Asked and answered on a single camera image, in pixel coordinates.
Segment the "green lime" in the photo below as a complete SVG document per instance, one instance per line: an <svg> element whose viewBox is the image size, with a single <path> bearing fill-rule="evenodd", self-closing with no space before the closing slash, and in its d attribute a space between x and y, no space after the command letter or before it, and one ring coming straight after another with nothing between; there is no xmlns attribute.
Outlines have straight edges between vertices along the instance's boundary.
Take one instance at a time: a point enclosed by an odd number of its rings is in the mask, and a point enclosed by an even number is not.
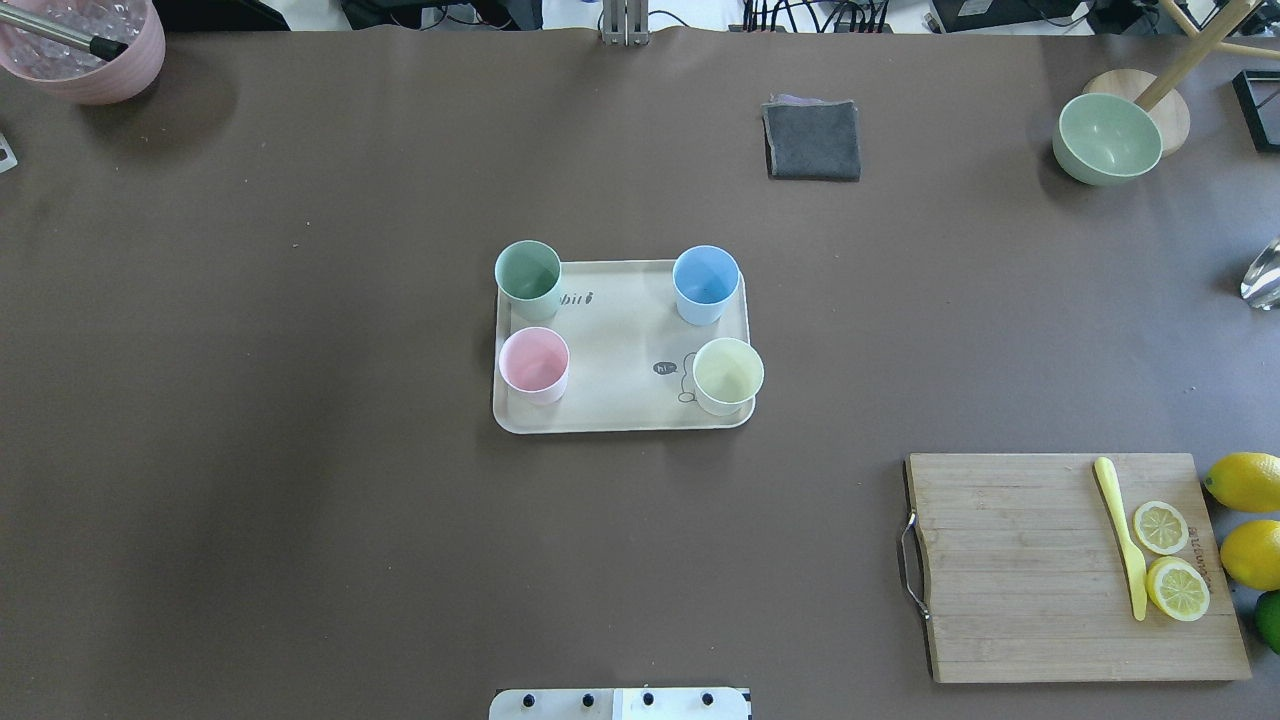
<svg viewBox="0 0 1280 720"><path fill-rule="evenodd" d="M1258 638L1280 655L1280 592L1266 591L1254 602L1254 629Z"/></svg>

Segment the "pink bowl with ice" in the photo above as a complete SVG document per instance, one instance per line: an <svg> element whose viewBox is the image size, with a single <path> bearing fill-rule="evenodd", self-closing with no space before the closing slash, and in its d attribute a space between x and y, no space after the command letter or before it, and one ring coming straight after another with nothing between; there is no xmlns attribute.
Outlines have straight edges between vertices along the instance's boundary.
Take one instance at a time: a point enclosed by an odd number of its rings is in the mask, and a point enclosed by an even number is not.
<svg viewBox="0 0 1280 720"><path fill-rule="evenodd" d="M166 51L151 1L4 1L1 45L10 74L82 105L141 94Z"/></svg>

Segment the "pink plastic cup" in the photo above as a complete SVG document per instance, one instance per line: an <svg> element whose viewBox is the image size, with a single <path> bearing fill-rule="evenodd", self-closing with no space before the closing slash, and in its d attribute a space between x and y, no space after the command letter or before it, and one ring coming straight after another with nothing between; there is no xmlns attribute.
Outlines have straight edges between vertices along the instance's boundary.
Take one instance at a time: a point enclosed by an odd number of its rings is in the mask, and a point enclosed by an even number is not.
<svg viewBox="0 0 1280 720"><path fill-rule="evenodd" d="M497 365L502 380L530 404L558 402L567 389L570 347L556 331L527 327L502 345Z"/></svg>

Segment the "cream plastic cup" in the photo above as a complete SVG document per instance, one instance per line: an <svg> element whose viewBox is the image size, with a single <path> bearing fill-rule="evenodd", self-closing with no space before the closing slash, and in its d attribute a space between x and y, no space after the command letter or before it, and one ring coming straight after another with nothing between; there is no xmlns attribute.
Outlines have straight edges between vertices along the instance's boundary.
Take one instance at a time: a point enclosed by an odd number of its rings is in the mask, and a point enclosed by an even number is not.
<svg viewBox="0 0 1280 720"><path fill-rule="evenodd" d="M692 360L696 404L716 416L728 416L753 401L763 387L765 369L748 342L724 337L703 345Z"/></svg>

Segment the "wooden cutting board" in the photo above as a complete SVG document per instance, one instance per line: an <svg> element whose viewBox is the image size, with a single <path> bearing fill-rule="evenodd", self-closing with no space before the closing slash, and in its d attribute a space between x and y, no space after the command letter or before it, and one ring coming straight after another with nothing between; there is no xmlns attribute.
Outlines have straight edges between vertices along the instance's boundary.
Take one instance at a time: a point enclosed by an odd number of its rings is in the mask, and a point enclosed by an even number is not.
<svg viewBox="0 0 1280 720"><path fill-rule="evenodd" d="M911 454L911 588L940 683L1230 682L1251 661L1188 454L1115 454L1125 514L1158 500L1183 514L1180 551L1207 582L1192 623L1135 620L1091 454Z"/></svg>

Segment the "yellow plastic knife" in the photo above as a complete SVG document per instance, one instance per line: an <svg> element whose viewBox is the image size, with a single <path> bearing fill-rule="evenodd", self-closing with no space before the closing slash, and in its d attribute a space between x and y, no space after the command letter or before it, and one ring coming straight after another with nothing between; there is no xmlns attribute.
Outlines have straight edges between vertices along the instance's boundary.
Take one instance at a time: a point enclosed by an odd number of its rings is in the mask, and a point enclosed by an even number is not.
<svg viewBox="0 0 1280 720"><path fill-rule="evenodd" d="M1100 487L1100 493L1114 528L1119 553L1126 574L1132 615L1137 621L1142 623L1147 618L1147 609L1149 603L1146 589L1146 556L1132 538L1123 492L1114 461L1110 457L1098 456L1093 461L1093 469Z"/></svg>

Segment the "blue plastic cup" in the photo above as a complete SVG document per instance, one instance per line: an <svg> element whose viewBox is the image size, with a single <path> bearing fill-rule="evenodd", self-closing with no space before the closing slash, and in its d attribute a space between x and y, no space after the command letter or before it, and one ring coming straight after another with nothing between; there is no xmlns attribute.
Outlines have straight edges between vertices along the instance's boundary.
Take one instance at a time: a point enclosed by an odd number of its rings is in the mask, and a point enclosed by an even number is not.
<svg viewBox="0 0 1280 720"><path fill-rule="evenodd" d="M741 284L733 256L713 245L699 245L680 254L672 270L678 315L691 325L709 325L723 315Z"/></svg>

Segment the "metal scoop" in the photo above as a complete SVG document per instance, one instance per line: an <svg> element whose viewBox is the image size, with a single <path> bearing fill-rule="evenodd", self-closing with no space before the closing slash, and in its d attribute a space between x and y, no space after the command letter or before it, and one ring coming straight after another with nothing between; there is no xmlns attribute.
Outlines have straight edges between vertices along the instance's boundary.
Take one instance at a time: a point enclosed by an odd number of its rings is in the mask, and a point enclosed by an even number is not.
<svg viewBox="0 0 1280 720"><path fill-rule="evenodd" d="M1251 263L1239 286L1242 300L1256 310L1279 307L1279 246L1276 236Z"/></svg>

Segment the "green plastic cup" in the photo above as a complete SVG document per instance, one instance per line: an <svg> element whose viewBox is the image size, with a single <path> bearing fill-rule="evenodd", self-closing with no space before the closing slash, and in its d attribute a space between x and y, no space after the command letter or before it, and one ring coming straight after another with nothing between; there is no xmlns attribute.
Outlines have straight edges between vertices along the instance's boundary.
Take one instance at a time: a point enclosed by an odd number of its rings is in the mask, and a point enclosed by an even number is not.
<svg viewBox="0 0 1280 720"><path fill-rule="evenodd" d="M558 252L536 240L520 240L500 251L495 282L511 309L530 322L553 318L561 305Z"/></svg>

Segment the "metal muddler tool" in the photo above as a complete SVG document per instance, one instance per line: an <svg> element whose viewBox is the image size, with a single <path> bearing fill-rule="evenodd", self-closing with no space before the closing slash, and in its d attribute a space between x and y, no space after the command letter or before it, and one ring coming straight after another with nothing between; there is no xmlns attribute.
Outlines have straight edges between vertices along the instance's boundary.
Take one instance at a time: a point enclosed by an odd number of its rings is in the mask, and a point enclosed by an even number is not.
<svg viewBox="0 0 1280 720"><path fill-rule="evenodd" d="M129 49L128 44L78 31L6 3L1 3L1 23L87 53L104 61L113 61Z"/></svg>

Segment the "wooden mug tree stand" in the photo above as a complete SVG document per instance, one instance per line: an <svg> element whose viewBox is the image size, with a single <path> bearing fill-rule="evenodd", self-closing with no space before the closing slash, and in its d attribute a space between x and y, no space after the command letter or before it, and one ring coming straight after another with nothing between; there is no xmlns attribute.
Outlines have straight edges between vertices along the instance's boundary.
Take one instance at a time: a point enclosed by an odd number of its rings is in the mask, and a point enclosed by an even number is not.
<svg viewBox="0 0 1280 720"><path fill-rule="evenodd" d="M1181 28L1190 45L1160 76L1137 69L1114 69L1096 76L1083 91L1116 95L1142 108L1160 129L1162 155L1167 158L1184 145L1190 131L1190 111L1176 86L1192 69L1212 51L1270 60L1276 60L1279 53L1228 41L1228 36L1260 8L1260 1L1230 1L1203 29L1197 28L1174 1L1158 5Z"/></svg>

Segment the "whole yellow lemon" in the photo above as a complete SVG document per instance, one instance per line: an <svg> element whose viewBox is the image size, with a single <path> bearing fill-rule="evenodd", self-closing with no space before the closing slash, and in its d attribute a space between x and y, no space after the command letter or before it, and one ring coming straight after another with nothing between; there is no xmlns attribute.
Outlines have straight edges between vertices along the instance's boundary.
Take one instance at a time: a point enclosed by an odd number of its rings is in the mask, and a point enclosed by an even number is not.
<svg viewBox="0 0 1280 720"><path fill-rule="evenodd" d="M1260 519L1233 529L1221 543L1228 575L1257 591L1279 589L1279 521Z"/></svg>

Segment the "cream serving tray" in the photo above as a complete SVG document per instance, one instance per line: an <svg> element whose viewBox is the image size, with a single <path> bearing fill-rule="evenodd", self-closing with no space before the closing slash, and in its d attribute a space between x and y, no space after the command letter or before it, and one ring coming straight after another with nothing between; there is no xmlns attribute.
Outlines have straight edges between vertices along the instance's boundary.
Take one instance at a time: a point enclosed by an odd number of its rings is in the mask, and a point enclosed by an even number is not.
<svg viewBox="0 0 1280 720"><path fill-rule="evenodd" d="M547 327L570 350L564 397L535 405L493 373L492 411L515 434L616 430L700 430L742 425L749 400L727 416L695 401L692 361L718 337L749 342L746 282L712 325L691 325L677 313L673 260L562 263L561 306Z"/></svg>

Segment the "lemon half slice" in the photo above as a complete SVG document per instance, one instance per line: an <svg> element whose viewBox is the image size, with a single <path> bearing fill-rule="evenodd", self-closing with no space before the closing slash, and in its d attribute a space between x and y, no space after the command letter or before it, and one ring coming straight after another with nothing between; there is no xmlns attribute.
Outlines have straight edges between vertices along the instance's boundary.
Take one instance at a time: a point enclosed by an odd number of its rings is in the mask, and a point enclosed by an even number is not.
<svg viewBox="0 0 1280 720"><path fill-rule="evenodd" d="M1133 512L1132 521L1137 539L1161 556L1179 553L1190 538L1190 528L1181 512L1161 500L1142 503Z"/></svg>

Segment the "green bowl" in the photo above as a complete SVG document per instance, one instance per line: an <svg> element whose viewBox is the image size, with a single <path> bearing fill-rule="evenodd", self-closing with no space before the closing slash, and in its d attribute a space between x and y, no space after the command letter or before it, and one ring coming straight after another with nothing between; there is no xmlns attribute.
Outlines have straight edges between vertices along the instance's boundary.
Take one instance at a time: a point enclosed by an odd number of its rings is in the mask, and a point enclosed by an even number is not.
<svg viewBox="0 0 1280 720"><path fill-rule="evenodd" d="M1060 110L1052 151L1074 179L1115 186L1153 169L1164 155L1164 137L1152 117L1133 101L1083 94Z"/></svg>

